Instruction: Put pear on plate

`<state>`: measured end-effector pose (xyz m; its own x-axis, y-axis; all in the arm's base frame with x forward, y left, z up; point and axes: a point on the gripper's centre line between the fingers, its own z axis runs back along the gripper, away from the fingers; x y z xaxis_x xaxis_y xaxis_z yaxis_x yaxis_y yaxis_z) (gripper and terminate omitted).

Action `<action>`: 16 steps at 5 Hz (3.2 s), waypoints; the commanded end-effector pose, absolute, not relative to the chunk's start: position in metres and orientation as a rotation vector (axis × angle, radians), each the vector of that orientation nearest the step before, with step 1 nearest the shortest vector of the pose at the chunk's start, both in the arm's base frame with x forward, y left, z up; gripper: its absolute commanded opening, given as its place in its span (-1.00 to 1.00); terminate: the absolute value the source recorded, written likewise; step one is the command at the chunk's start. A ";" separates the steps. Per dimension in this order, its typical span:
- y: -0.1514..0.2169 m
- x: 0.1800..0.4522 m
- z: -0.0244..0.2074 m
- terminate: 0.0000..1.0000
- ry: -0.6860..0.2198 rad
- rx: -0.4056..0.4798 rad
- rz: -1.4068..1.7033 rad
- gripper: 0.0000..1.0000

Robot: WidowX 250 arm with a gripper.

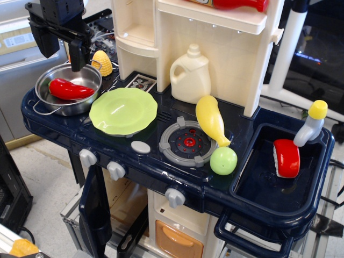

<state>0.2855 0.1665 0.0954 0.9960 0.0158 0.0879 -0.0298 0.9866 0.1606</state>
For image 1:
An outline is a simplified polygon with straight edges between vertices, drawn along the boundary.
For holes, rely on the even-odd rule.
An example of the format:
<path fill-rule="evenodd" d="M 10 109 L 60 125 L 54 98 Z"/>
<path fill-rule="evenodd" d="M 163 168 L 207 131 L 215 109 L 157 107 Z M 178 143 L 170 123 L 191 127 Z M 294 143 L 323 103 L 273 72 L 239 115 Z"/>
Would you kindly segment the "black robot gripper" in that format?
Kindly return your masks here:
<path fill-rule="evenodd" d="M 92 32 L 82 16 L 83 1 L 28 2 L 29 24 L 41 54 L 50 58 L 59 49 L 59 40 L 68 42 L 71 70 L 80 71 L 89 62 Z"/>

